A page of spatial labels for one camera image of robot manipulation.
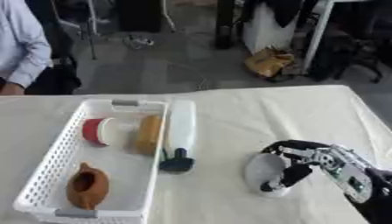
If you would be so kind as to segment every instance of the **red cup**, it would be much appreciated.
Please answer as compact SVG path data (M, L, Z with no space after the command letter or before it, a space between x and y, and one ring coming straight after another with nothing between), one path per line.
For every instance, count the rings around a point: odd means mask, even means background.
M83 137L98 145L123 145L128 133L120 129L121 123L113 118L89 119L83 124Z
M106 145L100 138L100 126L108 118L88 119L83 124L83 137L91 143Z

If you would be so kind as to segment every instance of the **basket handle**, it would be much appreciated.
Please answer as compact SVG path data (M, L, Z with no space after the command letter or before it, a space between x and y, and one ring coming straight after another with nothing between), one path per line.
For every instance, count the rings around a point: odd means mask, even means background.
M54 211L57 217L96 219L97 212L95 210L84 210L79 208L59 208Z
M140 105L139 101L127 101L127 100L113 100L113 107L138 107Z

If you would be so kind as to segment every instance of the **sleeve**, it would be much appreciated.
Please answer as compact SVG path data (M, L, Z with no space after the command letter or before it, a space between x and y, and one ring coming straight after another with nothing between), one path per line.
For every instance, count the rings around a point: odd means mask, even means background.
M25 0L3 0L5 16L26 55L18 63L8 81L27 88L45 68L52 65L52 49L39 21L32 15Z

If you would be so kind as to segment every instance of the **white tablecloth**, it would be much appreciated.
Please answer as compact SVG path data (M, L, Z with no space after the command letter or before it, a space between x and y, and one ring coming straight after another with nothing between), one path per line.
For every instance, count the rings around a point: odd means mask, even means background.
M277 140L343 144L392 169L389 129L347 87L276 87L173 95L0 98L0 223L37 223L12 202L83 99L190 99L197 104L196 165L160 174L152 224L366 223L319 170L281 199L249 192L242 180L249 155Z

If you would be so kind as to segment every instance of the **shoe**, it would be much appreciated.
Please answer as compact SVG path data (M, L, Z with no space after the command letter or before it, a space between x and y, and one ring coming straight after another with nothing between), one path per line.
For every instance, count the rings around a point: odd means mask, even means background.
M132 47L133 49L141 49L144 46L154 46L155 42L149 38L134 38L129 35L127 38L123 40L123 43L126 46Z

